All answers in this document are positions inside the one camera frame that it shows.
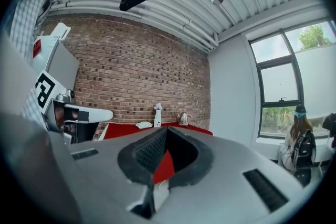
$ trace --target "long hair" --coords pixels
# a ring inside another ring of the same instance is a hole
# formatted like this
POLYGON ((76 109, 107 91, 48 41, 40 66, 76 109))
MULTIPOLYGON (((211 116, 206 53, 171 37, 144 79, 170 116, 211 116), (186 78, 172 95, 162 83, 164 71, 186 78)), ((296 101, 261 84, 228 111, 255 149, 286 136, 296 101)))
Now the long hair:
POLYGON ((290 129, 290 135, 292 139, 296 141, 299 133, 305 133, 307 130, 313 132, 313 125, 311 125, 311 123, 307 120, 306 115, 299 119, 294 116, 294 123, 292 125, 292 128, 290 129))

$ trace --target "black backpack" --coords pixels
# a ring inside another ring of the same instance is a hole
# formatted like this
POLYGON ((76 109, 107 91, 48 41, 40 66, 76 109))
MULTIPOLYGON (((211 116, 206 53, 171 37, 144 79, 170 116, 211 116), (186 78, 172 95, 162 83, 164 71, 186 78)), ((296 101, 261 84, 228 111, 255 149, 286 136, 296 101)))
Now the black backpack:
POLYGON ((299 168, 313 165, 312 156, 315 150, 314 134, 310 130, 307 130, 303 134, 300 133, 291 154, 294 167, 299 168))

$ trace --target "checkered shirt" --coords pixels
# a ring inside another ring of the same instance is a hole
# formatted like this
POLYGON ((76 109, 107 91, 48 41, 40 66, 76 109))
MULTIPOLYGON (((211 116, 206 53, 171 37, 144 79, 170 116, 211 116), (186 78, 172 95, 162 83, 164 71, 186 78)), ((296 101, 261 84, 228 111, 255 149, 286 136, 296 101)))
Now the checkered shirt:
MULTIPOLYGON (((11 43, 30 66, 33 66, 34 40, 37 38, 41 24, 50 11, 51 5, 49 5, 43 14, 40 14, 41 9, 47 1, 13 0, 5 17, 7 21, 5 21, 4 25, 9 31, 11 43)), ((22 116, 46 129, 34 88, 28 94, 22 116)))

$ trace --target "red table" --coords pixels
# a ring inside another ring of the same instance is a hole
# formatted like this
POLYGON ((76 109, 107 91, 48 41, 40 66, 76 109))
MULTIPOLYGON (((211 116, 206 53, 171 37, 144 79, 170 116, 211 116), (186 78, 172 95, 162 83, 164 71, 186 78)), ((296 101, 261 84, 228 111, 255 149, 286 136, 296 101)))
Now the red table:
MULTIPOLYGON (((188 125, 188 127, 185 127, 185 126, 180 126, 177 122, 171 122, 171 123, 163 123, 162 126, 181 127, 181 128, 201 132, 204 134, 213 135, 212 132, 209 132, 208 130, 198 128, 190 124, 188 125)), ((104 140, 142 132, 147 129, 150 129, 150 128, 139 129, 135 125, 109 123, 109 126, 105 133, 104 140)), ((169 151, 167 151, 166 154, 163 156, 159 164, 159 167, 154 173, 154 184, 160 183, 170 178, 174 174, 175 174, 175 171, 174 171, 172 156, 170 155, 169 151)))

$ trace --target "red surface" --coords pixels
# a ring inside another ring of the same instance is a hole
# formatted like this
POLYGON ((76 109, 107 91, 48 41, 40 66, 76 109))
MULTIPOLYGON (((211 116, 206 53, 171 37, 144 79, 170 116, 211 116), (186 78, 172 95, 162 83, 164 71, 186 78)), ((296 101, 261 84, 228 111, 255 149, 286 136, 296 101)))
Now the red surface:
MULTIPOLYGON (((194 131, 197 131, 197 132, 213 135, 212 132, 209 132, 208 130, 198 128, 198 127, 195 127, 195 126, 192 126, 192 125, 188 125, 188 127, 180 126, 177 122, 163 123, 162 126, 181 127, 181 128, 185 128, 185 129, 194 130, 194 131)), ((139 132, 142 132, 142 131, 147 130, 147 129, 150 129, 150 128, 139 129, 135 125, 110 123, 109 127, 106 130, 104 140, 110 139, 110 138, 121 137, 121 136, 124 136, 124 135, 139 133, 139 132)), ((162 182, 162 181, 170 178, 174 174, 175 174, 175 171, 174 171, 172 156, 170 155, 169 151, 167 151, 166 154, 163 156, 163 158, 162 158, 162 160, 159 164, 159 167, 157 168, 157 170, 154 173, 154 184, 162 182)))
POLYGON ((38 41, 35 42, 34 47, 33 47, 33 58, 40 52, 41 50, 41 40, 39 39, 38 41))

